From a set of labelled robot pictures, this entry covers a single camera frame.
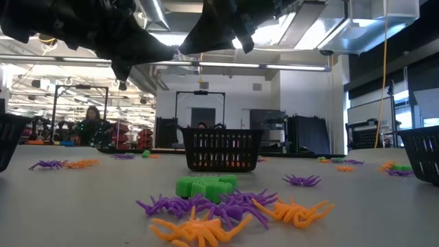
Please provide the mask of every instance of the gray table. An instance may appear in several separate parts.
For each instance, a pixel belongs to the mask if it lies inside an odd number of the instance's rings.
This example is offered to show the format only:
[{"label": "gray table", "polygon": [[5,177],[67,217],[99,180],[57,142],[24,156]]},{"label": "gray table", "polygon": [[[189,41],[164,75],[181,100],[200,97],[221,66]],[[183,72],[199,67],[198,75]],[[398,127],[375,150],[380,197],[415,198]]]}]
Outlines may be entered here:
[{"label": "gray table", "polygon": [[[34,171],[40,159],[98,158],[87,170]],[[408,164],[404,150],[365,150],[349,158],[367,164],[353,173],[314,159],[269,158],[252,173],[238,174],[239,188],[269,188],[287,199],[311,206],[322,200],[335,209],[307,230],[270,222],[268,231],[256,221],[229,244],[221,246],[438,246],[439,189],[415,177],[389,177],[377,168],[390,159]],[[321,175],[315,188],[291,187],[284,174]],[[10,167],[0,174],[0,246],[111,247],[171,246],[155,238],[150,220],[134,201],[150,195],[174,195],[187,169],[184,156],[115,161],[92,148],[19,146]],[[174,217],[165,214],[165,220]]]}]

